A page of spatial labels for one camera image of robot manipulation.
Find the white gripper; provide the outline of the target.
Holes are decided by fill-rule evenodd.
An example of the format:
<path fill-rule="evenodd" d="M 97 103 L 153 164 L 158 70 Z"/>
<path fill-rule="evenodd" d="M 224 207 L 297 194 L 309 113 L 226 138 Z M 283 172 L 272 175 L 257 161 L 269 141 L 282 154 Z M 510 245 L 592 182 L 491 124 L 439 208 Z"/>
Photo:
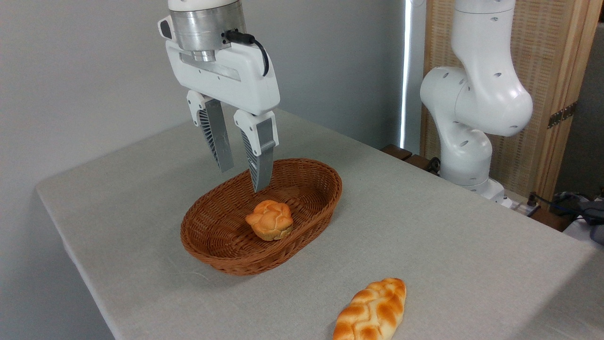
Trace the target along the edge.
<path fill-rule="evenodd" d="M 195 126 L 202 129 L 221 172 L 234 166 L 221 102 L 239 108 L 234 114 L 240 128 L 254 191 L 270 184 L 274 148 L 279 145 L 273 110 L 280 91 L 273 67 L 266 76 L 259 48 L 232 43 L 217 51 L 213 62 L 195 61 L 171 40 L 165 42 L 168 58 L 187 101 Z"/>

